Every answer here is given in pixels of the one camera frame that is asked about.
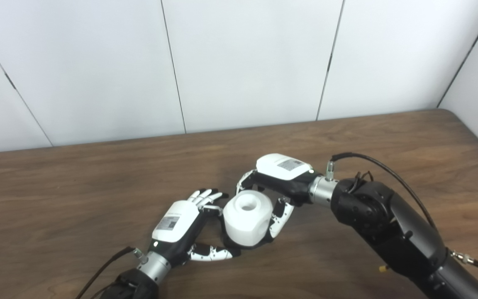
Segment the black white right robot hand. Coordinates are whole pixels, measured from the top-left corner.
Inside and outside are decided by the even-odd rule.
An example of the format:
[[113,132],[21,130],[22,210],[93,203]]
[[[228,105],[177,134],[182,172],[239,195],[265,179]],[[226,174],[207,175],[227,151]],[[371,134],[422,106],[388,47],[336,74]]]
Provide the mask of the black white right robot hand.
[[323,185],[330,183],[310,164],[276,153],[260,157],[224,207],[224,242],[240,249],[271,243],[294,208],[316,200],[329,203]]

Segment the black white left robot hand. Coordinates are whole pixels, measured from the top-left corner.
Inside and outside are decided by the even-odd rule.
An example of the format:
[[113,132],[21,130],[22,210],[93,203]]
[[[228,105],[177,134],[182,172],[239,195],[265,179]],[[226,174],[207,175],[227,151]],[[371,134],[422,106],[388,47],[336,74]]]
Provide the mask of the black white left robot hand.
[[154,228],[148,251],[163,257],[169,267],[190,260],[209,262],[239,257],[240,249],[197,243],[209,219],[223,219],[223,210],[215,202],[228,197],[218,189],[199,189],[187,199],[174,202]]

